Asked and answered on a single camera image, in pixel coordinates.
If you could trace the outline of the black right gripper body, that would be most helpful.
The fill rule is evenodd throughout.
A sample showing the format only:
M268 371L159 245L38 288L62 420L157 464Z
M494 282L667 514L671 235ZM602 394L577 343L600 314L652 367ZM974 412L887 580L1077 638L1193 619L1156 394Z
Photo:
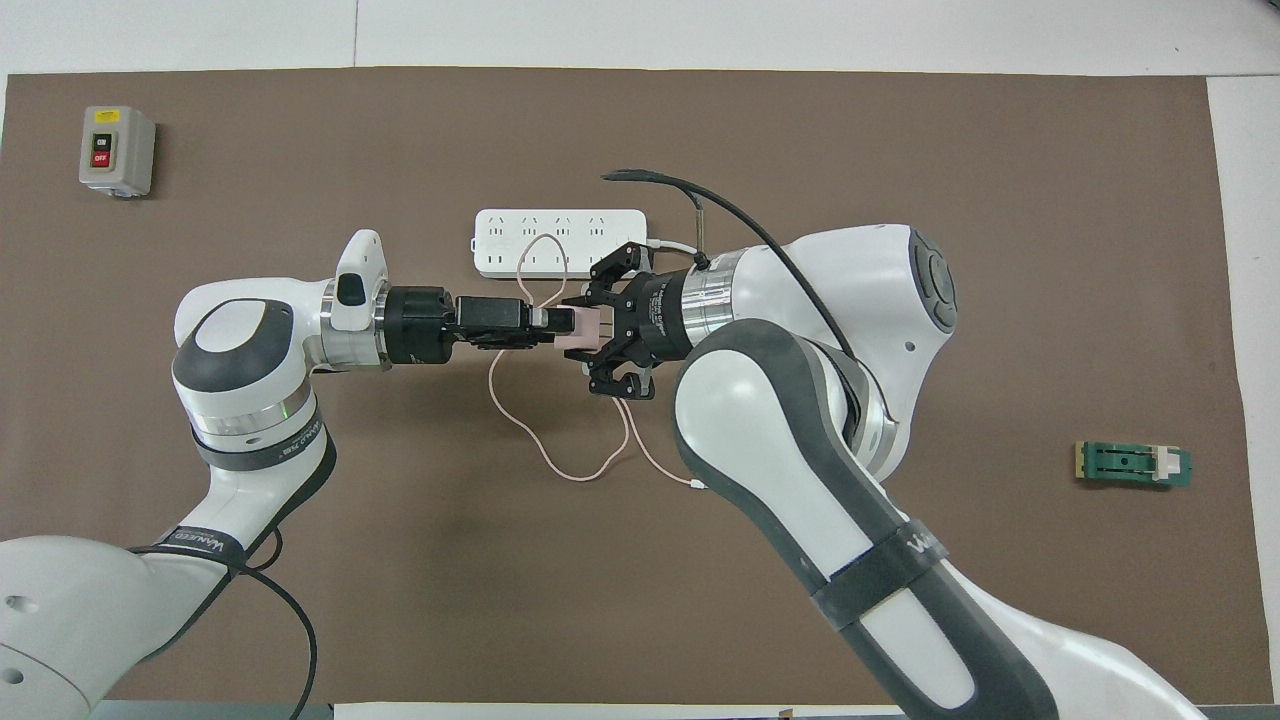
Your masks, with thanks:
M682 310L689 272L639 272L625 288L625 329L635 331L625 356L634 364L680 361L691 352Z

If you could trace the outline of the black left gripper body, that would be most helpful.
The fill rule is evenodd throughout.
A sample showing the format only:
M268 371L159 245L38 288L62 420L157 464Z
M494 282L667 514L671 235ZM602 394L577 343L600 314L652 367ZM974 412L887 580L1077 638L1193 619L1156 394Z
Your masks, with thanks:
M451 293L434 286L392 286L384 304L383 340L392 364L445 364L454 322Z

